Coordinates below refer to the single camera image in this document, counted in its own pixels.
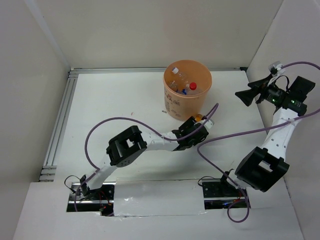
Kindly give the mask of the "orange juice bottle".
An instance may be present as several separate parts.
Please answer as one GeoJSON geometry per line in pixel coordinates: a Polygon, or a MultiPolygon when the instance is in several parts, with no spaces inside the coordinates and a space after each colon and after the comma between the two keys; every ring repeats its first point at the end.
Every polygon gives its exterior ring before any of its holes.
{"type": "Polygon", "coordinates": [[[193,116],[196,122],[200,122],[204,119],[204,116],[202,114],[196,114],[193,116]]]}

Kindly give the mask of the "Pocari Sweat blue label bottle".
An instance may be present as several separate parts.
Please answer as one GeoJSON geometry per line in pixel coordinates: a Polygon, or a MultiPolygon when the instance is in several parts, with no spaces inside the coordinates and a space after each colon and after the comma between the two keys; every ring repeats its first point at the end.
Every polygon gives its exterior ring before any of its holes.
{"type": "Polygon", "coordinates": [[[180,94],[180,95],[184,95],[184,96],[187,96],[189,93],[190,93],[190,89],[189,88],[183,88],[182,90],[177,90],[176,91],[177,94],[180,94]]]}

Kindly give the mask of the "red label bottle red cap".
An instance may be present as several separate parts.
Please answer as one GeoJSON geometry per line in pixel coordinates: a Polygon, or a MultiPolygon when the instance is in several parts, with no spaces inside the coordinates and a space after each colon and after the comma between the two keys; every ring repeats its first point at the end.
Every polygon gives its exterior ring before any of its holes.
{"type": "Polygon", "coordinates": [[[188,83],[184,89],[187,96],[193,96],[201,94],[203,91],[198,87],[195,82],[188,83]]]}

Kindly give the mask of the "clear bottle white cap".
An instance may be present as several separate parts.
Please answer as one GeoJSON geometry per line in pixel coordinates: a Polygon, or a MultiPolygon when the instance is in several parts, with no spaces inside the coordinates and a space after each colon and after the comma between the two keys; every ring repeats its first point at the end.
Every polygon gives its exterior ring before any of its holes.
{"type": "Polygon", "coordinates": [[[174,91],[174,92],[182,92],[184,89],[187,88],[187,85],[189,84],[189,77],[186,73],[179,70],[177,67],[174,67],[171,70],[172,73],[172,80],[169,81],[168,86],[174,91]]]}

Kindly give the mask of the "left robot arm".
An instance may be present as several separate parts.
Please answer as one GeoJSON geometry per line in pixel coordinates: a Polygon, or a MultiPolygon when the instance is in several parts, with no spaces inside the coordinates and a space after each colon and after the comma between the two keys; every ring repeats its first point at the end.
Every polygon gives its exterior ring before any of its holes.
{"type": "Polygon", "coordinates": [[[191,116],[178,129],[167,133],[141,131],[137,125],[130,126],[111,138],[106,148],[106,157],[95,166],[91,175],[80,179],[80,192],[86,200],[92,200],[101,192],[104,181],[118,168],[132,164],[145,151],[184,151],[203,142],[214,122],[191,116]]]}

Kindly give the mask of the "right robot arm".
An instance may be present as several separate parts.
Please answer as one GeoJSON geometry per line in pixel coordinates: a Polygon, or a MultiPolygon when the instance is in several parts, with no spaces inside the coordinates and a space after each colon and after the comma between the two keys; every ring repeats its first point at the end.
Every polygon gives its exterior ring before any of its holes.
{"type": "Polygon", "coordinates": [[[238,165],[235,180],[224,179],[218,190],[223,196],[230,196],[236,189],[251,187],[261,192],[268,191],[289,169],[286,163],[286,150],[290,138],[307,111],[304,100],[316,84],[298,76],[290,87],[283,90],[276,85],[276,79],[268,77],[250,82],[249,89],[235,95],[246,106],[250,106],[258,96],[256,104],[266,100],[275,106],[272,129],[261,146],[255,147],[238,165]]]}

